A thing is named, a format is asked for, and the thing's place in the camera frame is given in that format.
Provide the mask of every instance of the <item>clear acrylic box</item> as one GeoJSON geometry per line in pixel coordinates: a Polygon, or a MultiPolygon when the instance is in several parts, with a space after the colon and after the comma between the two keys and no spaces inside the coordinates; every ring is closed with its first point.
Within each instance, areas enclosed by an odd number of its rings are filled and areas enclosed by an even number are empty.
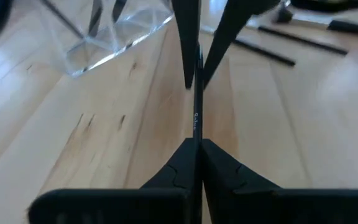
{"type": "Polygon", "coordinates": [[[34,0],[56,46],[55,64],[72,76],[139,43],[172,17],[170,0],[34,0]]]}

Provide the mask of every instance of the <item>wooden table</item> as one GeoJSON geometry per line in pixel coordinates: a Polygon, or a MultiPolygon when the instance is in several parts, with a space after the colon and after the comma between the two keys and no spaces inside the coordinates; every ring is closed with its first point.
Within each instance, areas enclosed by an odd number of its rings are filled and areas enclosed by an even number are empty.
{"type": "MultiPolygon", "coordinates": [[[[216,25],[223,7],[204,1],[203,22],[216,25]]],[[[17,2],[0,37],[0,223],[25,222],[48,190],[140,187],[191,136],[193,94],[174,21],[71,78],[47,65],[37,15],[17,2]]],[[[358,20],[358,11],[344,16],[358,20]]],[[[358,188],[358,36],[276,28],[351,52],[243,30],[297,65],[231,47],[204,94],[204,136],[282,187],[358,188]]],[[[200,41],[207,54],[212,37],[200,41]]]]}

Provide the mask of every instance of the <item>wooden surface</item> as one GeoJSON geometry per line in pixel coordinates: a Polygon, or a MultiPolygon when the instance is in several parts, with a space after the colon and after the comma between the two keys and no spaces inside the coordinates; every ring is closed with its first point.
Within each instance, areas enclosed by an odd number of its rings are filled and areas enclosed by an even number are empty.
{"type": "MultiPolygon", "coordinates": [[[[203,1],[203,23],[215,26],[223,7],[203,1]]],[[[140,187],[191,136],[174,21],[74,79],[47,65],[37,16],[18,1],[0,36],[0,223],[25,223],[48,190],[140,187]]],[[[358,11],[339,16],[358,21],[358,11]]],[[[282,187],[358,188],[358,36],[277,28],[351,52],[244,30],[297,65],[231,47],[204,94],[204,136],[282,187]]],[[[200,35],[205,54],[211,41],[200,35]]]]}

